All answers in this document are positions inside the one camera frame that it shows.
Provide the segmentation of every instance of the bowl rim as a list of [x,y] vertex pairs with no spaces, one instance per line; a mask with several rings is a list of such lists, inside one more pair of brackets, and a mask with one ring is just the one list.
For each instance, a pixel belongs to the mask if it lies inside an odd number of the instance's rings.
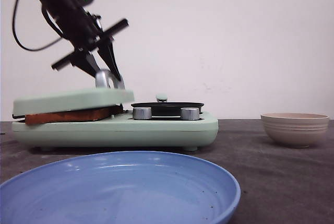
[[[298,117],[297,115],[305,115],[308,117]],[[328,119],[329,116],[323,114],[314,113],[263,113],[261,117],[267,117],[272,119],[289,119],[289,120],[316,120],[316,119]]]

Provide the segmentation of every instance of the black cable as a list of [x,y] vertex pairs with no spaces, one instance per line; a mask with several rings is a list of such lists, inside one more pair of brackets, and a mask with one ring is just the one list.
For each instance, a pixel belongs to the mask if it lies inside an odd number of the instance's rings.
[[37,52],[37,51],[41,51],[41,50],[44,50],[52,45],[54,45],[55,43],[57,43],[58,41],[60,41],[62,38],[58,38],[54,41],[52,41],[51,43],[43,46],[43,47],[40,47],[40,48],[36,48],[36,49],[30,49],[30,48],[27,48],[25,47],[24,45],[21,44],[21,42],[19,41],[19,39],[17,38],[17,35],[16,35],[16,28],[15,28],[15,20],[16,20],[16,12],[17,12],[17,7],[18,7],[18,3],[19,3],[19,0],[16,0],[15,1],[15,5],[14,5],[14,10],[13,10],[13,17],[12,17],[12,20],[11,20],[11,30],[13,32],[13,36],[14,36],[14,39],[16,41],[16,43],[23,49],[27,50],[27,51],[30,51],[30,52]]

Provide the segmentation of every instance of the gray table surface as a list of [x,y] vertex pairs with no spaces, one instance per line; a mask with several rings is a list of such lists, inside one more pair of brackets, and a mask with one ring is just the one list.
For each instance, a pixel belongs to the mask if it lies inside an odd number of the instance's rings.
[[192,155],[230,171],[241,187],[234,223],[334,223],[334,121],[327,140],[306,149],[274,144],[260,120],[220,120],[215,142],[196,152],[180,148],[57,148],[41,151],[18,143],[1,123],[1,181],[53,161],[120,150]]

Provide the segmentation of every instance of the white wall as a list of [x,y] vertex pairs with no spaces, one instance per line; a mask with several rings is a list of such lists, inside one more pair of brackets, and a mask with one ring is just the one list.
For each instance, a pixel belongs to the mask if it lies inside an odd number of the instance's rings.
[[[16,45],[13,4],[1,1],[2,121],[11,120],[16,97],[94,86],[77,68],[51,69],[72,51],[65,40],[39,53]],[[105,28],[129,20],[114,47],[137,102],[165,92],[170,101],[203,102],[220,119],[334,117],[333,0],[95,0],[87,10],[101,14]],[[17,31],[31,47],[56,38],[38,0],[21,0]]]

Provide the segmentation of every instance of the stove knob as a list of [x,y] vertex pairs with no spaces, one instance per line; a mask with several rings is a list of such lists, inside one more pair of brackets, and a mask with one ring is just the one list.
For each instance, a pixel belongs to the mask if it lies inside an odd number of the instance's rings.
[[134,120],[150,120],[152,118],[151,108],[134,108],[132,117]]
[[181,120],[196,121],[199,120],[198,108],[181,108]]

